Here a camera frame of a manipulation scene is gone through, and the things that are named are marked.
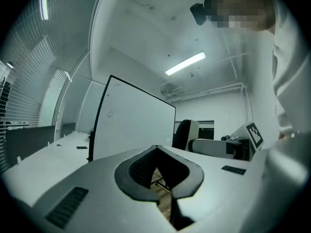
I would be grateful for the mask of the black-framed whiteboard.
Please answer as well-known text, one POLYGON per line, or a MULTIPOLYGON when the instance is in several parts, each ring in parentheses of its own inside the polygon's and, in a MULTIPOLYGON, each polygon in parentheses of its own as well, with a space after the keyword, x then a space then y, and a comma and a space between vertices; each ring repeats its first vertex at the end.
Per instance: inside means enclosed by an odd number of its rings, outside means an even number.
POLYGON ((90 135, 88 161, 151 145, 172 146, 176 107, 110 75, 90 135))

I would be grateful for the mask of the dark desk divider panel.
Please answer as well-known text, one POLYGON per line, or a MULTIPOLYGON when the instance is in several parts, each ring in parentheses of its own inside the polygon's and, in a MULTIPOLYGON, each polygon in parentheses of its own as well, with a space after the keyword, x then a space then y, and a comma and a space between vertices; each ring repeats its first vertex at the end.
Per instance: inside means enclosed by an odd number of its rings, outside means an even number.
POLYGON ((54 142, 55 126, 8 130, 6 148, 10 167, 54 142))
POLYGON ((75 131, 76 123, 65 123, 62 126, 61 137, 65 137, 75 131))

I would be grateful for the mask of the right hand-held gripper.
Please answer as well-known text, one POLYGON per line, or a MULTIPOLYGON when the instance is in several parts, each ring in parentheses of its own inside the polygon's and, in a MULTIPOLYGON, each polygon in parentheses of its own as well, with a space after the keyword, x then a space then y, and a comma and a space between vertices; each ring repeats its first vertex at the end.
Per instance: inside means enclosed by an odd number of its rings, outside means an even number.
POLYGON ((251 161, 261 149, 264 140, 254 122, 240 126, 226 141, 194 139, 189 142, 189 151, 201 155, 226 158, 232 154, 234 159, 251 161))

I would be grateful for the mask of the long ceiling tube light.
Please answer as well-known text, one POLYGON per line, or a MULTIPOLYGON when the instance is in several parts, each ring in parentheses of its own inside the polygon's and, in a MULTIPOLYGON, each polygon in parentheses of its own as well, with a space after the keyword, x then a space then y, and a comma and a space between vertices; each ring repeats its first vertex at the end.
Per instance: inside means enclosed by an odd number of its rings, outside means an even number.
POLYGON ((195 64, 201 60, 204 60, 206 58, 206 54, 202 51, 188 59, 186 59, 185 61, 175 65, 174 67, 170 68, 169 70, 167 70, 165 73, 166 75, 170 76, 192 64, 195 64))
POLYGON ((39 0, 40 16, 42 20, 48 20, 48 0, 39 0))

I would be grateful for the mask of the person's white shirt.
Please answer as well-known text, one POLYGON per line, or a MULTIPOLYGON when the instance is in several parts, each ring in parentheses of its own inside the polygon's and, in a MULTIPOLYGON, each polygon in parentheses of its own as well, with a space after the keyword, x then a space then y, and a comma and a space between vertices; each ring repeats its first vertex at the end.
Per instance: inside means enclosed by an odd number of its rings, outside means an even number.
POLYGON ((272 87, 280 132, 311 132, 311 48, 281 0, 274 0, 272 87))

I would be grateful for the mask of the black office chair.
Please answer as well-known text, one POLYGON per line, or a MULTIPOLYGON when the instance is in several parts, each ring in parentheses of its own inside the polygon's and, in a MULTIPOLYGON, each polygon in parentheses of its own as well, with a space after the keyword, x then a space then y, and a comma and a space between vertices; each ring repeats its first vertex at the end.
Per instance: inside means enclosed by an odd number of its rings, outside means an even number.
POLYGON ((185 119, 183 120, 173 137, 172 147, 185 151, 192 151, 193 140, 198 139, 199 122, 185 119))

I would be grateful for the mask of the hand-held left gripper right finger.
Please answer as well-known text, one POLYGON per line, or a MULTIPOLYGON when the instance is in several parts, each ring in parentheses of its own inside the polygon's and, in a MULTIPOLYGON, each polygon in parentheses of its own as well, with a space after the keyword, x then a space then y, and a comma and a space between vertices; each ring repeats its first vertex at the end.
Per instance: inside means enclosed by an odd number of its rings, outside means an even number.
POLYGON ((176 230, 238 233, 258 193, 266 150, 251 162, 157 149, 159 170, 172 193, 176 230))

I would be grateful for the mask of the glass partition with blinds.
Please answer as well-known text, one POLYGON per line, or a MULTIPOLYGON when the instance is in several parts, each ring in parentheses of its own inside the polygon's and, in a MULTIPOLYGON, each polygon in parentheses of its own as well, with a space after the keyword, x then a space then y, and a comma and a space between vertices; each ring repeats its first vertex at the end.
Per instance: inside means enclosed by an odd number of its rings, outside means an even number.
POLYGON ((0 174, 9 169, 6 132, 37 127, 52 78, 69 80, 89 52, 98 0, 48 0, 48 20, 39 0, 29 0, 0 43, 0 174))

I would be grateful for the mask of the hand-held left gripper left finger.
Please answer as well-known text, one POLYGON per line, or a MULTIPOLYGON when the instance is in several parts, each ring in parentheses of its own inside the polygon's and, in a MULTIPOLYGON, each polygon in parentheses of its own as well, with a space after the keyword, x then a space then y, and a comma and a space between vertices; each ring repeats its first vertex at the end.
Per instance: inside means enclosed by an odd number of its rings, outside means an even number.
POLYGON ((176 233, 150 189, 155 146, 92 161, 18 208, 43 233, 176 233))

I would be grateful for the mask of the white ceiling pipes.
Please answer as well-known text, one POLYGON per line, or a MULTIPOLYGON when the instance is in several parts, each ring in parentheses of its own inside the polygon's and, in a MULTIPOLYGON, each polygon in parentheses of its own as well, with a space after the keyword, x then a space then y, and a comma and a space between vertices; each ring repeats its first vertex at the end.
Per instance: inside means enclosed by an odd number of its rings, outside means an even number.
POLYGON ((176 120, 216 120, 221 110, 230 104, 238 107, 244 117, 242 89, 243 61, 254 51, 251 38, 226 42, 223 38, 203 43, 195 40, 175 65, 195 55, 205 56, 171 75, 165 75, 161 89, 168 92, 165 99, 176 106, 176 120))

